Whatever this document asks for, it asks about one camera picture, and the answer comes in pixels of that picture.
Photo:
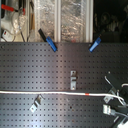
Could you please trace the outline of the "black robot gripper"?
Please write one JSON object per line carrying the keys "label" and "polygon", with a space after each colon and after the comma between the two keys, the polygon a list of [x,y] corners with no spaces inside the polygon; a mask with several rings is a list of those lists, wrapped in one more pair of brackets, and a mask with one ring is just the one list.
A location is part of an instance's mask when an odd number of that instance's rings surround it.
{"label": "black robot gripper", "polygon": [[[108,73],[107,76],[105,76],[105,80],[111,86],[110,93],[111,94],[119,93],[119,95],[125,100],[125,102],[128,103],[128,91],[121,85],[121,83],[111,73]],[[118,112],[123,112],[124,114],[128,114],[128,108],[126,106],[116,107],[116,110]],[[106,115],[115,116],[117,114],[117,111],[112,109],[109,105],[103,106],[103,113]],[[124,116],[120,116],[115,121],[115,123],[112,125],[111,128],[117,128],[119,124],[127,121],[128,121],[128,118]]]}

